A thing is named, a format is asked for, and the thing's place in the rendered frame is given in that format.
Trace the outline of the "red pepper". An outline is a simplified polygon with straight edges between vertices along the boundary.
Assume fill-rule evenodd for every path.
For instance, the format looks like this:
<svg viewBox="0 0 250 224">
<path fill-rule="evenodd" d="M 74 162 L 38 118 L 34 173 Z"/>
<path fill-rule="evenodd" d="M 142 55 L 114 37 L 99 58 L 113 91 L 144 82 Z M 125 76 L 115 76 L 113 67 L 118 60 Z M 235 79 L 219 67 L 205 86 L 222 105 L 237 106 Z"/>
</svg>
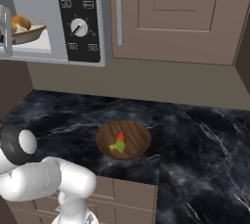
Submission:
<svg viewBox="0 0 250 224">
<path fill-rule="evenodd" d="M 119 132 L 115 136 L 115 141 L 123 141 L 124 143 L 127 142 L 127 133 L 126 132 Z"/>
</svg>

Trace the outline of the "brown drawer front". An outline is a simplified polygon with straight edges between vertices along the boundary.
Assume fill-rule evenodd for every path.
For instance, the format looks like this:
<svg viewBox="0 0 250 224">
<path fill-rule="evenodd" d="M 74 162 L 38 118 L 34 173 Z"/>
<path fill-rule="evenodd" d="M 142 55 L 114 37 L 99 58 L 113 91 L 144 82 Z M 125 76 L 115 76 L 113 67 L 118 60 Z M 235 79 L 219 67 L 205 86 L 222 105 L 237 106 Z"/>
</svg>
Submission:
<svg viewBox="0 0 250 224">
<path fill-rule="evenodd" d="M 157 189 L 155 185 L 114 179 L 113 187 L 118 204 L 153 210 Z"/>
<path fill-rule="evenodd" d="M 92 200 L 113 200 L 114 199 L 114 186 L 113 179 L 103 176 L 97 177 L 97 187 L 95 192 L 90 196 Z"/>
</svg>

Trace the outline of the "brown wall cupboard door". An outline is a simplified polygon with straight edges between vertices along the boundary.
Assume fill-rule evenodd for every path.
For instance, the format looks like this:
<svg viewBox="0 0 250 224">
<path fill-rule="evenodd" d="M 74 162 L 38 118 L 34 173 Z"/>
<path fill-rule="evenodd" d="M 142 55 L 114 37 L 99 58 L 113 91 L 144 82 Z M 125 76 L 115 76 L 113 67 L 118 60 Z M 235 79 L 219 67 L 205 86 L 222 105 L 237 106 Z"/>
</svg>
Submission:
<svg viewBox="0 0 250 224">
<path fill-rule="evenodd" d="M 122 0 L 122 46 L 110 3 L 116 58 L 231 66 L 250 0 Z"/>
</svg>

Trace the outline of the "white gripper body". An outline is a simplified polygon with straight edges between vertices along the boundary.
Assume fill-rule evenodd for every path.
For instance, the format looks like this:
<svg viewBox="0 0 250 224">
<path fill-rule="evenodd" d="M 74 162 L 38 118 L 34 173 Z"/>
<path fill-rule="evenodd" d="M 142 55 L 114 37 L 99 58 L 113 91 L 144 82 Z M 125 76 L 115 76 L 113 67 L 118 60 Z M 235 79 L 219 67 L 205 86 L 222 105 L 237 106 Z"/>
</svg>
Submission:
<svg viewBox="0 0 250 224">
<path fill-rule="evenodd" d="M 3 36 L 0 58 L 11 58 L 13 56 L 12 18 L 10 11 L 2 5 L 0 5 L 0 36 Z"/>
</svg>

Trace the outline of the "grey microwave oven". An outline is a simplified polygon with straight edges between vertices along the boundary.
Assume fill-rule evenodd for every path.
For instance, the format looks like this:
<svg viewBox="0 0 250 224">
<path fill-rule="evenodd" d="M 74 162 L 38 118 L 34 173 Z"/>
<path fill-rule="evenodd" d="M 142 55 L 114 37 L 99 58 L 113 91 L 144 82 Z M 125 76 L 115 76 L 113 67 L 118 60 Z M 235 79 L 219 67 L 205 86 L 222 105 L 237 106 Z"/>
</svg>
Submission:
<svg viewBox="0 0 250 224">
<path fill-rule="evenodd" d="M 110 0 L 0 0 L 12 16 L 46 28 L 0 60 L 104 67 L 112 57 Z M 89 51 L 98 44 L 99 51 Z"/>
</svg>

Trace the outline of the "round wooden plate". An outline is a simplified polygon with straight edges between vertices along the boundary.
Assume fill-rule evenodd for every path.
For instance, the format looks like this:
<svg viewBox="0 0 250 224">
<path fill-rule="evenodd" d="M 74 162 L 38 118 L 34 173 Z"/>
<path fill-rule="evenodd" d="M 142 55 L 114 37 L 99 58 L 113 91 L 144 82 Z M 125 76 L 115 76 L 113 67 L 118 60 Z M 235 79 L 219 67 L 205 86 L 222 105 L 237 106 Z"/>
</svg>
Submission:
<svg viewBox="0 0 250 224">
<path fill-rule="evenodd" d="M 115 136 L 119 132 L 127 133 L 127 142 L 123 154 L 109 149 L 111 144 L 117 142 Z M 148 130 L 140 123 L 132 120 L 110 122 L 101 128 L 96 137 L 97 146 L 103 154 L 120 160 L 139 157 L 149 148 L 150 142 L 151 136 Z"/>
</svg>

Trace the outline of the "brown potato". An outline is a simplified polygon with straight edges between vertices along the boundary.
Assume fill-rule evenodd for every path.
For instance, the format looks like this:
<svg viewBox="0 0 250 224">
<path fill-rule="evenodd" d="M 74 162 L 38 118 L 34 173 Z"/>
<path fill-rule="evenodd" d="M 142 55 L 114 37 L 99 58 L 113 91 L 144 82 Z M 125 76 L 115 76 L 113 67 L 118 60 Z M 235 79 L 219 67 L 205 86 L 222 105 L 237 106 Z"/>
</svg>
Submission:
<svg viewBox="0 0 250 224">
<path fill-rule="evenodd" d="M 12 31 L 16 32 L 18 30 L 18 26 L 21 26 L 27 30 L 30 30 L 31 22 L 29 19 L 23 16 L 12 16 Z"/>
</svg>

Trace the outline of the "tan bowl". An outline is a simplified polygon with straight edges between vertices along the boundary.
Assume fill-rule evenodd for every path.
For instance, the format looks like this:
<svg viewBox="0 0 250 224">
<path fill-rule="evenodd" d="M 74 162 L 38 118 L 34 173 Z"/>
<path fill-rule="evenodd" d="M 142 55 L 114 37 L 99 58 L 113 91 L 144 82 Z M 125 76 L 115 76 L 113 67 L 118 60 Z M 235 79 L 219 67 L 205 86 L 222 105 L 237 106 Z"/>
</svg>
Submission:
<svg viewBox="0 0 250 224">
<path fill-rule="evenodd" d="M 20 45 L 37 40 L 45 28 L 46 25 L 43 23 L 33 24 L 30 30 L 27 32 L 13 33 L 12 34 L 13 44 Z"/>
</svg>

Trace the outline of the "white garlic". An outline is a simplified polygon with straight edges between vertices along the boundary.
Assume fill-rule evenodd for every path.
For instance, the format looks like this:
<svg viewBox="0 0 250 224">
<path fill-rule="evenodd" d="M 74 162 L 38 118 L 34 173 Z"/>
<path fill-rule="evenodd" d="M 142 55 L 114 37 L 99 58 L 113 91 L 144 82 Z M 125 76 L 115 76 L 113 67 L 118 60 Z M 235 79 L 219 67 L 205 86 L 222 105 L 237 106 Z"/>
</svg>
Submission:
<svg viewBox="0 0 250 224">
<path fill-rule="evenodd" d="M 15 31 L 15 33 L 21 33 L 21 32 L 27 32 L 29 31 L 29 29 L 26 29 L 25 27 L 17 24 L 17 30 Z"/>
</svg>

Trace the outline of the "green broccoli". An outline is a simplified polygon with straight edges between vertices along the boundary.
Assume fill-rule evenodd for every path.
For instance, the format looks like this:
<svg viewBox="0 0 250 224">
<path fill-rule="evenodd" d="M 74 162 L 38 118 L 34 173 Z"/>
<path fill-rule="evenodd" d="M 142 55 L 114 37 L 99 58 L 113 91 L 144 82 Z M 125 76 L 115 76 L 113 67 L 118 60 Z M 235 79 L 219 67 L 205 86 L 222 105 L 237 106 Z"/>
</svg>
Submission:
<svg viewBox="0 0 250 224">
<path fill-rule="evenodd" d="M 111 151 L 117 151 L 120 154 L 123 154 L 125 151 L 125 143 L 122 140 L 118 140 L 115 144 L 109 146 Z"/>
</svg>

